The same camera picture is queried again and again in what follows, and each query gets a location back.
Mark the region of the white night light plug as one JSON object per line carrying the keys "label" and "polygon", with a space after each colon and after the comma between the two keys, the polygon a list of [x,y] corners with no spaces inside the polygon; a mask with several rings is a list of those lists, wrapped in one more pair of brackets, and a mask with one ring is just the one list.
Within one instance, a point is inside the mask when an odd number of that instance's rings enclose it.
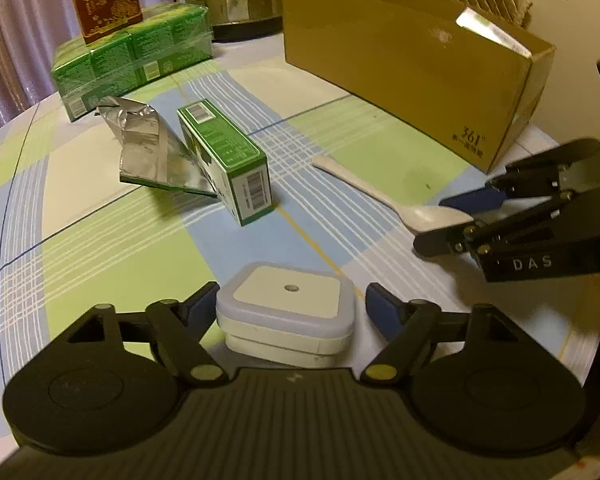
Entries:
{"label": "white night light plug", "polygon": [[215,312],[236,353],[329,368],[340,363],[353,336],[355,287],[338,274],[255,262],[220,287]]}

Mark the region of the green medicine box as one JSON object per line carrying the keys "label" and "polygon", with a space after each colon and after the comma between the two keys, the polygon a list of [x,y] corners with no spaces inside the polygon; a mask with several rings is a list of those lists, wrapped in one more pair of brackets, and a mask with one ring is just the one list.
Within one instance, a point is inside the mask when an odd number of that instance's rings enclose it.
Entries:
{"label": "green medicine box", "polygon": [[211,101],[178,109],[188,148],[221,202],[240,226],[273,210],[268,158]]}

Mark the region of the silver foil bag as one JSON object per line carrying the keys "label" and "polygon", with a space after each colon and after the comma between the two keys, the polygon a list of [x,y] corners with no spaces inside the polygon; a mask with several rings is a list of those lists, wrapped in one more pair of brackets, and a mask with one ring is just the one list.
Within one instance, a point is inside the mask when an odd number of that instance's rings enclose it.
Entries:
{"label": "silver foil bag", "polygon": [[216,197],[193,153],[152,106],[107,96],[97,113],[121,144],[121,182]]}

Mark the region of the large open cardboard box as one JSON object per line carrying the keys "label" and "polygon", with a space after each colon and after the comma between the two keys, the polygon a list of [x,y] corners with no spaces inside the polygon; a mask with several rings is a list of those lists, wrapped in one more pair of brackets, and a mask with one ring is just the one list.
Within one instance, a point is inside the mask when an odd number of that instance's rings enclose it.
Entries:
{"label": "large open cardboard box", "polygon": [[283,0],[286,61],[489,172],[528,126],[556,49],[455,0]]}

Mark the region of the green tissue multipack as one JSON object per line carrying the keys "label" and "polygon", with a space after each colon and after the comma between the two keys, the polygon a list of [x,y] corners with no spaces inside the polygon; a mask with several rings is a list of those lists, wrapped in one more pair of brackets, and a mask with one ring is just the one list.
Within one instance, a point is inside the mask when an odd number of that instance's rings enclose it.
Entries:
{"label": "green tissue multipack", "polygon": [[208,9],[160,2],[144,20],[87,44],[74,37],[55,51],[50,78],[70,122],[106,96],[124,96],[145,84],[212,58]]}

